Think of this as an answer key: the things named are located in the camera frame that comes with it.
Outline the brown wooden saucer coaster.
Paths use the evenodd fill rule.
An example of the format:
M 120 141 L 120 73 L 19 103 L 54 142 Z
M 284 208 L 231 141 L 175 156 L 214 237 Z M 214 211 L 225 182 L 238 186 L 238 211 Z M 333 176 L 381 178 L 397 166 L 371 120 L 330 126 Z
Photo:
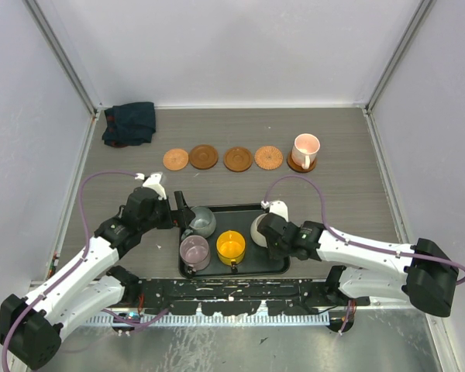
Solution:
M 253 155 L 247 148 L 235 146 L 226 151 L 223 163 L 230 171 L 244 172 L 253 164 Z
M 214 167 L 218 159 L 216 148 L 208 144 L 197 145 L 189 153 L 190 164 L 199 170 L 208 170 Z
M 317 165 L 317 158 L 314 159 L 314 161 L 310 164 L 308 169 L 304 169 L 302 166 L 296 164 L 293 159 L 292 159 L 292 152 L 290 151 L 288 156 L 287 156 L 287 164 L 288 166 L 295 172 L 298 172 L 300 174 L 306 174 L 308 172 L 311 172 L 315 169 Z

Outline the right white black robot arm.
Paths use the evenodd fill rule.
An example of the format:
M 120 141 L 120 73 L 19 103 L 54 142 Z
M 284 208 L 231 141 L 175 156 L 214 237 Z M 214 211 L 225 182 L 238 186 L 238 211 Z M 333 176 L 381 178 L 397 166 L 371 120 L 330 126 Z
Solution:
M 300 226 L 274 213 L 257 218 L 253 238 L 273 258 L 333 262 L 324 294 L 333 305 L 362 297 L 408 301 L 418 310 L 437 317 L 450 316 L 457 267 L 432 240 L 394 244 L 329 230 L 320 222 Z

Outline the grey ceramic mug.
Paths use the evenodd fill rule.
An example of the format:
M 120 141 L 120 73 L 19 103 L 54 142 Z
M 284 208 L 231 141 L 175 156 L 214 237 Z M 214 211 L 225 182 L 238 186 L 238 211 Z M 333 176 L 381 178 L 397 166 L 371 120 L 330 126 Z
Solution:
M 181 239 L 184 240 L 191 235 L 209 238 L 216 228 L 215 215 L 209 208 L 203 206 L 195 206 L 191 210 L 195 217 L 191 220 L 189 227 L 181 234 Z

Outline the pink ceramic mug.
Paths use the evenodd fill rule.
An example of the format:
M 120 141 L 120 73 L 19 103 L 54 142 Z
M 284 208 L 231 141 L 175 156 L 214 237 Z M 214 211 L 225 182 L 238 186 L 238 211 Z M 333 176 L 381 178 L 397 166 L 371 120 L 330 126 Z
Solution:
M 291 159 L 303 170 L 307 170 L 315 162 L 320 147 L 321 144 L 316 136 L 309 133 L 299 134 L 294 139 Z

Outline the lilac ceramic mug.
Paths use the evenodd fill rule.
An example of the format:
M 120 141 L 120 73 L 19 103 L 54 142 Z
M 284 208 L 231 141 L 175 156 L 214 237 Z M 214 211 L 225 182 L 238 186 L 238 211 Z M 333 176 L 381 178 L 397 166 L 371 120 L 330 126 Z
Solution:
M 198 235 L 186 237 L 179 247 L 181 260 L 187 273 L 204 270 L 210 263 L 211 253 L 208 241 Z

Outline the yellow ceramic mug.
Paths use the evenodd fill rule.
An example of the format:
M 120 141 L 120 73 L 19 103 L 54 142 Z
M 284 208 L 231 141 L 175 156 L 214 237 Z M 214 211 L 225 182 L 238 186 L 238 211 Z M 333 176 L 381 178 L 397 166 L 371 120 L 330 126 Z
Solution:
M 237 231 L 225 231 L 216 240 L 216 252 L 220 261 L 236 274 L 246 254 L 246 240 Z

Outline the woven rattan coaster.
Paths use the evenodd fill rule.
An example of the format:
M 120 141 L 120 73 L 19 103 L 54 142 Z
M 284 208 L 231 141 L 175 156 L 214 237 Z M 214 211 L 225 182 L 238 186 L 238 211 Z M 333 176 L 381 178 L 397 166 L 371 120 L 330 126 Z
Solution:
M 256 151 L 254 159 L 258 167 L 272 171 L 282 165 L 284 157 L 277 147 L 262 146 Z
M 181 148 L 168 150 L 163 157 L 163 165 L 170 171 L 179 171 L 188 165 L 188 152 Z

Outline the cream ceramic mug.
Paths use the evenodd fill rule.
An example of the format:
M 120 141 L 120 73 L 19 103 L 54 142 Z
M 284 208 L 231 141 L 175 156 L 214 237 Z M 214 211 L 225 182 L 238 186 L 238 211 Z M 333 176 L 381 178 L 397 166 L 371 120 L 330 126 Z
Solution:
M 266 248 L 267 241 L 266 238 L 258 231 L 258 226 L 266 214 L 258 215 L 252 222 L 250 226 L 250 236 L 252 240 L 260 247 Z

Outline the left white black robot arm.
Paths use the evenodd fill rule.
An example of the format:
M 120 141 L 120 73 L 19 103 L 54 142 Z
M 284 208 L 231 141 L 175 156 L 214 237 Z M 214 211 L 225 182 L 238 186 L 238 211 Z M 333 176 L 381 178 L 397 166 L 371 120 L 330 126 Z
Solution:
M 152 229 L 186 227 L 195 214 L 181 191 L 171 209 L 162 187 L 138 187 L 116 215 L 88 237 L 84 248 L 61 270 L 20 298 L 9 295 L 0 307 L 2 369 L 12 353 L 37 370 L 48 363 L 68 334 L 104 308 L 130 307 L 141 295 L 140 279 L 118 261 Z

